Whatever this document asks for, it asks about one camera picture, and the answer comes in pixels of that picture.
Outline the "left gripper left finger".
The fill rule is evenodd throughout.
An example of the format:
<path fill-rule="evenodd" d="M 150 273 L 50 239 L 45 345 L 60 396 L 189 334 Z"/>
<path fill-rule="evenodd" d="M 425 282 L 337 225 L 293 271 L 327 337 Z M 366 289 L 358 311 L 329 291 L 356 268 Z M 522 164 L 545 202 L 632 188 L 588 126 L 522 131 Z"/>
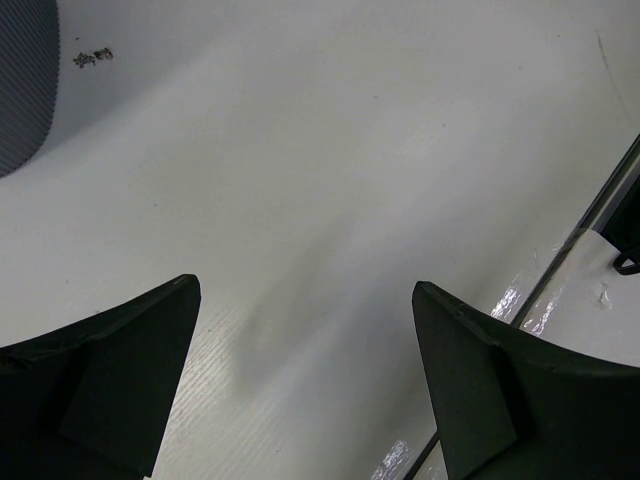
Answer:
<path fill-rule="evenodd" d="M 2 478 L 151 477 L 200 304 L 184 274 L 3 347 Z"/>

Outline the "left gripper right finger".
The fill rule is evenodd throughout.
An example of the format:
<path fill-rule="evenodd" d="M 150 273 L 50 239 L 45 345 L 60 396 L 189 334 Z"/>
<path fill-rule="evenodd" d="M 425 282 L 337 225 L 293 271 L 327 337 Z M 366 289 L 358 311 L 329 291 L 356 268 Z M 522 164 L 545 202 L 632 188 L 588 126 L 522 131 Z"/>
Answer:
<path fill-rule="evenodd" d="M 635 479 L 639 371 L 547 342 L 430 282 L 412 309 L 452 479 Z"/>

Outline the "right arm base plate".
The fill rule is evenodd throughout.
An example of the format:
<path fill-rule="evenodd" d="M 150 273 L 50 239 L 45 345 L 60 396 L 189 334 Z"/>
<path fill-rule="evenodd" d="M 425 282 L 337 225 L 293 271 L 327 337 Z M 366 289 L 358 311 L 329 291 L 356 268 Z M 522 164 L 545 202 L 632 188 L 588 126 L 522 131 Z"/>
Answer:
<path fill-rule="evenodd" d="M 613 269 L 622 276 L 639 274 L 639 139 L 630 150 L 628 175 L 612 198 L 602 236 L 619 253 Z"/>

